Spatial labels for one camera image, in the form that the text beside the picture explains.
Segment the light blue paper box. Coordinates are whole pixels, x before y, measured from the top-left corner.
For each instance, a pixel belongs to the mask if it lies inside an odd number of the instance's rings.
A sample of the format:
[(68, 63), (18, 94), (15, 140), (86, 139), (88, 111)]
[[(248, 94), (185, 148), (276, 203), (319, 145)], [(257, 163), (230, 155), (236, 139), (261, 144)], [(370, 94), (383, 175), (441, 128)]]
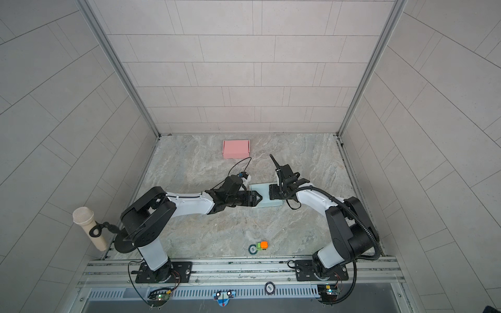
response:
[(270, 186), (272, 183), (261, 183), (250, 185), (251, 191), (257, 191), (261, 195), (262, 199), (256, 206), (256, 208), (263, 207), (281, 207), (284, 204), (283, 200), (272, 200), (270, 198)]

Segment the pink paper box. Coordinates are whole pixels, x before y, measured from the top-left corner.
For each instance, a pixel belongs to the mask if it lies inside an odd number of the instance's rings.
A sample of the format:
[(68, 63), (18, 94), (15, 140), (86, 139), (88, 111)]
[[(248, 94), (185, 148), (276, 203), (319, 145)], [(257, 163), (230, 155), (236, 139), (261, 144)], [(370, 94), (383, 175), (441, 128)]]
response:
[(225, 140), (223, 142), (224, 159), (246, 159), (250, 157), (249, 140)]

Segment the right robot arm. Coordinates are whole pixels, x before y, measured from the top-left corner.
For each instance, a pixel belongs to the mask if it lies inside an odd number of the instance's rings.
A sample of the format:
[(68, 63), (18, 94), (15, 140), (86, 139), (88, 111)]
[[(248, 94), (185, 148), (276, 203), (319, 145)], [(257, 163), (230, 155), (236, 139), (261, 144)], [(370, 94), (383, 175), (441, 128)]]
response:
[(278, 184), (271, 187), (271, 199), (294, 200), (326, 217), (331, 243), (312, 256), (318, 278), (328, 279), (336, 269), (358, 259), (374, 261), (381, 257), (379, 235), (359, 199), (332, 196), (294, 173), (288, 164), (275, 167)]

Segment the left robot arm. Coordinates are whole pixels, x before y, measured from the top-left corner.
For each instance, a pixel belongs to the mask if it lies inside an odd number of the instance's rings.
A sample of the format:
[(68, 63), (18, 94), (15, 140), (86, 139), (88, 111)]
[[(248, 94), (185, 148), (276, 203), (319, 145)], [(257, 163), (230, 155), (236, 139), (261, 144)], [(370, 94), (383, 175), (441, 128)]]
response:
[(174, 194), (154, 186), (122, 212), (123, 227), (117, 233), (115, 249), (124, 254), (138, 249), (153, 281), (166, 282), (174, 274), (174, 268), (159, 236), (168, 221), (184, 215), (212, 215), (227, 207), (257, 207), (263, 197), (249, 190), (246, 182), (231, 175), (215, 188), (198, 194)]

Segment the orange green small toy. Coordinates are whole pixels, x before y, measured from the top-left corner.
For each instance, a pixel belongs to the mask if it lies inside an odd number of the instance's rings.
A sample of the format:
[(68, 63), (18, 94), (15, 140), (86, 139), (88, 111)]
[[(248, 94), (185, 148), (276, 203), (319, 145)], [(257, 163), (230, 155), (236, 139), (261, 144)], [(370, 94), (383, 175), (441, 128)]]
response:
[(267, 241), (260, 241), (257, 243), (257, 249), (258, 250), (266, 250), (268, 249), (268, 242)]

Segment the blue red sticker tag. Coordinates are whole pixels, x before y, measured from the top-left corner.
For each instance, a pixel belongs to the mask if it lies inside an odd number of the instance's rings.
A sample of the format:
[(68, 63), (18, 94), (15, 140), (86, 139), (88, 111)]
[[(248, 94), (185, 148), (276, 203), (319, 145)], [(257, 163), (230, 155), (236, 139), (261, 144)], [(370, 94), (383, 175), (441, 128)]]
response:
[(219, 306), (226, 307), (229, 300), (235, 298), (235, 296), (236, 292), (234, 290), (216, 291), (213, 294), (213, 300), (216, 301)]

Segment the right green circuit board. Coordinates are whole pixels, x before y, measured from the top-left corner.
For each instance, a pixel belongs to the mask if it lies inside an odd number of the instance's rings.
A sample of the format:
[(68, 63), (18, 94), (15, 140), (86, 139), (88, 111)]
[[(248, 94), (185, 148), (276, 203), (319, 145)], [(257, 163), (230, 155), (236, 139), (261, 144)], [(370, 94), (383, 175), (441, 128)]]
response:
[(318, 301), (323, 304), (332, 305), (339, 297), (338, 285), (334, 284), (319, 284), (317, 286), (318, 290)]

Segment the green circuit board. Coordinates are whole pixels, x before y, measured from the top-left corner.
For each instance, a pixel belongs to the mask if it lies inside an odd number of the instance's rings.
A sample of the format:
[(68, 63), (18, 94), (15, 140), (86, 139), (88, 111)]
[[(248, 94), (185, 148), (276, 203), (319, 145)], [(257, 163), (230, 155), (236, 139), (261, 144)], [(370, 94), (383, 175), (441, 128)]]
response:
[(163, 306), (170, 300), (172, 293), (172, 288), (159, 288), (151, 291), (147, 296), (147, 299), (151, 303), (151, 305), (153, 305), (154, 307), (159, 307)]
[(317, 286), (318, 290), (318, 301), (323, 304), (332, 305), (339, 297), (338, 285), (334, 284), (319, 284)]

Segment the left green circuit board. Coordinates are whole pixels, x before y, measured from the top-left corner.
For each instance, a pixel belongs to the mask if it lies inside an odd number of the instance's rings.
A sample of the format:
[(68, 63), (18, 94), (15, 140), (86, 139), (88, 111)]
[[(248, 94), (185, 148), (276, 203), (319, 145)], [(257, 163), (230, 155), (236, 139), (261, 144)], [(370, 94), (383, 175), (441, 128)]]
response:
[(170, 300), (172, 293), (172, 288), (159, 288), (151, 291), (147, 296), (147, 299), (151, 303), (151, 305), (153, 305), (154, 307), (159, 307), (163, 306)]

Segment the black round stand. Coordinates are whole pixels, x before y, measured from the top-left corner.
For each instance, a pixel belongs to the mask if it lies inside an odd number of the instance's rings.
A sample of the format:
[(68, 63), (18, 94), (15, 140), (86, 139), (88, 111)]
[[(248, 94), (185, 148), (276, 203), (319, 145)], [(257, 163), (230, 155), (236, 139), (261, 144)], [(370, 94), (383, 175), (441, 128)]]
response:
[(104, 222), (102, 224), (97, 223), (89, 230), (88, 234), (92, 239), (99, 239), (102, 238), (103, 229), (107, 229), (110, 233), (116, 234), (114, 246), (119, 253), (126, 254), (136, 249), (126, 229), (120, 229), (118, 226), (110, 224), (109, 222)]

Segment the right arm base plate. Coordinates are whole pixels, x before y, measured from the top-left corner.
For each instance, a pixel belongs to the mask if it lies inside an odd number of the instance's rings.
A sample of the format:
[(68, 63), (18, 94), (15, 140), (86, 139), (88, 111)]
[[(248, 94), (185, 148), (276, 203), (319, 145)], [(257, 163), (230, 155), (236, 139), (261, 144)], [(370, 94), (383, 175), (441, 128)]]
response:
[(349, 279), (347, 268), (344, 265), (325, 269), (321, 263), (316, 263), (313, 260), (291, 260), (288, 262), (288, 266), (295, 271), (298, 282), (346, 281)]

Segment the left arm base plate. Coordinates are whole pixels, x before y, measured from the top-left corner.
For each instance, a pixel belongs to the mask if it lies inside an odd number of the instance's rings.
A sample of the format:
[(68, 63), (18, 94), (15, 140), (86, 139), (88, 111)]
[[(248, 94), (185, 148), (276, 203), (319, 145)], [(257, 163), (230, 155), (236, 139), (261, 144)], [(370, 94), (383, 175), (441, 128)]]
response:
[(146, 262), (142, 262), (139, 270), (132, 271), (132, 274), (136, 275), (134, 282), (139, 284), (188, 283), (192, 268), (192, 262), (169, 261), (153, 271)]

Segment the aluminium rail frame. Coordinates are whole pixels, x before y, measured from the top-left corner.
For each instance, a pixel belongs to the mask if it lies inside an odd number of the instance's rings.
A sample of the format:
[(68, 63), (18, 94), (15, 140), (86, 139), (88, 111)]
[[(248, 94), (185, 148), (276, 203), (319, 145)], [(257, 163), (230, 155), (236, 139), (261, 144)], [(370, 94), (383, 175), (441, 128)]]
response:
[(311, 260), (299, 257), (238, 257), (195, 258), (173, 260), (173, 271), (161, 282), (136, 260), (91, 261), (87, 264), (78, 287), (163, 287), (178, 286), (200, 288), (206, 286), (262, 286), (273, 282), (276, 286), (305, 283), (339, 283), (348, 288), (358, 283), (404, 282), (401, 266), (394, 257), (382, 257), (377, 261), (359, 260), (356, 265), (337, 266), (329, 278), (313, 272)]

